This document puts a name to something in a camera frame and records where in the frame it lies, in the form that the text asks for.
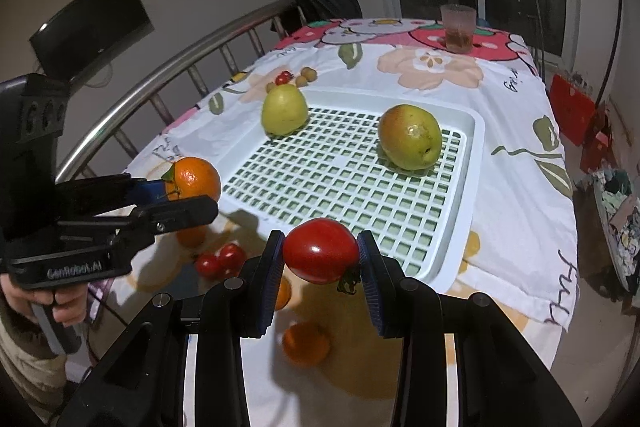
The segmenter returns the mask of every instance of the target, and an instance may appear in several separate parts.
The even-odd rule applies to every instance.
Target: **television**
[[[152,30],[141,0],[73,0],[29,40],[44,74],[77,89]]]

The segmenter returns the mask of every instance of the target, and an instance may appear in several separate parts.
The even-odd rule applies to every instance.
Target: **beige jacket sleeve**
[[[66,356],[54,355],[42,330],[9,308],[2,292],[0,363],[33,411],[47,423],[62,404]]]

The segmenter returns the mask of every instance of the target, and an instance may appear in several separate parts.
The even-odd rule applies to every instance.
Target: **brown liquid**
[[[451,53],[468,53],[474,44],[474,36],[460,30],[444,30],[447,51]]]

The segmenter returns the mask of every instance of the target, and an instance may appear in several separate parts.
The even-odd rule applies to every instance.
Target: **plastic cup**
[[[476,10],[462,4],[440,6],[447,51],[468,53],[474,45]]]

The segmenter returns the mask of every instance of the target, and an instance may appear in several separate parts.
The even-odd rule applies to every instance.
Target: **orange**
[[[188,156],[179,159],[162,175],[162,179],[170,200],[209,196],[218,201],[222,192],[218,171],[202,158]]]
[[[286,277],[280,279],[280,288],[276,298],[276,311],[281,310],[291,300],[291,283]]]
[[[192,229],[182,229],[175,233],[175,237],[183,247],[197,248],[207,236],[207,227],[202,225],[201,227],[193,227]]]
[[[282,349],[293,365],[313,367],[329,354],[331,342],[320,326],[313,322],[294,324],[282,335]]]

